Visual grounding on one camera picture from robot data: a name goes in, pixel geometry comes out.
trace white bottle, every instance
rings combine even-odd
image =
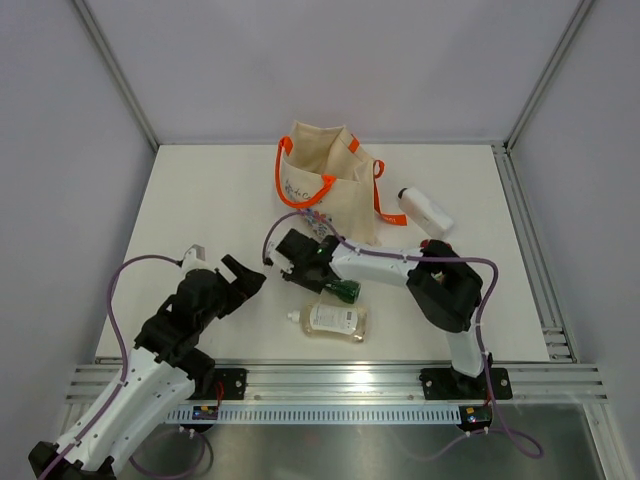
[[[398,205],[434,240],[443,240],[453,228],[453,219],[415,187],[400,190]]]
[[[333,338],[347,342],[364,341],[367,326],[367,310],[355,305],[347,305],[339,300],[334,304],[318,301],[310,303],[302,311],[295,310],[287,315],[289,320],[299,323],[309,337]]]

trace orange bag handle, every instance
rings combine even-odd
[[[392,225],[399,225],[402,227],[407,226],[407,216],[404,214],[401,215],[390,215],[388,213],[382,213],[380,211],[380,198],[378,196],[378,185],[376,184],[376,180],[382,176],[384,173],[384,162],[382,160],[376,160],[373,164],[373,208],[378,215],[387,223]]]
[[[278,196],[285,205],[288,205],[292,208],[312,207],[320,200],[322,200],[322,197],[329,193],[329,190],[331,190],[331,187],[336,181],[336,177],[334,177],[333,175],[322,175],[322,181],[324,182],[324,185],[320,190],[317,191],[317,193],[313,197],[311,197],[309,200],[305,200],[304,202],[292,202],[282,192],[282,186],[280,185],[280,157],[282,157],[283,148],[287,155],[291,153],[291,150],[293,149],[293,142],[291,141],[291,138],[282,137],[278,142],[278,153],[276,155],[276,190],[278,191]]]

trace bottle label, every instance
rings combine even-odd
[[[311,328],[325,332],[351,335],[358,325],[358,310],[330,305],[316,305],[311,309]]]

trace gray wall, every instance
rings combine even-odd
[[[90,0],[163,143],[508,135],[577,0]]]
[[[640,3],[599,2],[516,145],[583,360],[640,473]]]
[[[105,315],[152,152],[69,4],[0,3],[0,478],[27,479]]]

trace white table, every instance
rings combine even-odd
[[[549,360],[538,314],[513,225],[489,146],[366,145],[387,164],[378,181],[383,211],[399,212],[396,195],[416,186],[436,200],[456,221],[448,237],[461,256],[494,260],[500,281],[490,300],[483,332],[498,361]],[[233,255],[263,271],[260,250],[275,219],[290,211],[273,184],[273,145],[163,146],[160,148],[127,251],[127,258],[159,253],[180,258],[197,243],[207,261]],[[304,230],[295,218],[276,231]],[[425,234],[416,225],[394,227],[378,222],[383,245],[417,246]],[[485,287],[491,272],[474,267]],[[221,268],[228,278],[231,274]],[[160,261],[130,267],[114,298],[118,322],[131,347],[142,323],[154,314],[181,280],[179,269]],[[251,361],[443,361],[450,354],[444,334],[425,320],[408,290],[370,282],[359,303],[369,309],[370,328],[363,344],[311,339],[287,313],[317,295],[284,282],[274,269],[262,290],[232,315],[215,320],[199,348],[216,359]],[[97,356],[119,356],[108,322]]]

